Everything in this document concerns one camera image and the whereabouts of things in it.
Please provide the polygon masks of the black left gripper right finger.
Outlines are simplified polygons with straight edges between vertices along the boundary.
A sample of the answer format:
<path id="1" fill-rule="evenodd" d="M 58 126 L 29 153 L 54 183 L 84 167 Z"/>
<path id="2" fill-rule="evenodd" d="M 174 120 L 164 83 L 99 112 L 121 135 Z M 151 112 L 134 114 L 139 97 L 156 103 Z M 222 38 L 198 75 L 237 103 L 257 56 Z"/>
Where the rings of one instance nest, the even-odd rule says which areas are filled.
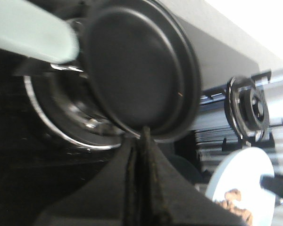
<path id="1" fill-rule="evenodd" d="M 275 176 L 263 175 L 260 178 L 262 188 L 283 198 L 283 175 L 276 174 Z"/>

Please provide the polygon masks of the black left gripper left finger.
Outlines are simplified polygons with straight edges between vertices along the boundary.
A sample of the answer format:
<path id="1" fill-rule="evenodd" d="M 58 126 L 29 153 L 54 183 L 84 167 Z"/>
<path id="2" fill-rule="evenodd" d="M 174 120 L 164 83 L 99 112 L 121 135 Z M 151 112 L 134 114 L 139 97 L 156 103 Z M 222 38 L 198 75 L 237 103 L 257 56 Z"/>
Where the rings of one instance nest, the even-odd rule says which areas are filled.
<path id="1" fill-rule="evenodd" d="M 121 226 L 127 164 L 133 139 L 126 139 L 103 169 L 73 194 L 43 210 L 37 226 Z"/>

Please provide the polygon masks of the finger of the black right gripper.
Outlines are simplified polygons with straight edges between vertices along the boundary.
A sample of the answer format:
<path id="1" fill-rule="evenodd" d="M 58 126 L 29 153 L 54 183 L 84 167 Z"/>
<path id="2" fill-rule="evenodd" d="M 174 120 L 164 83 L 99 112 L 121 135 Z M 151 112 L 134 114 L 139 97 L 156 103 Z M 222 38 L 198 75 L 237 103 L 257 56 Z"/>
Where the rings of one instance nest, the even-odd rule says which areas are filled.
<path id="1" fill-rule="evenodd" d="M 132 150 L 132 225 L 244 226 L 188 182 L 143 127 Z"/>

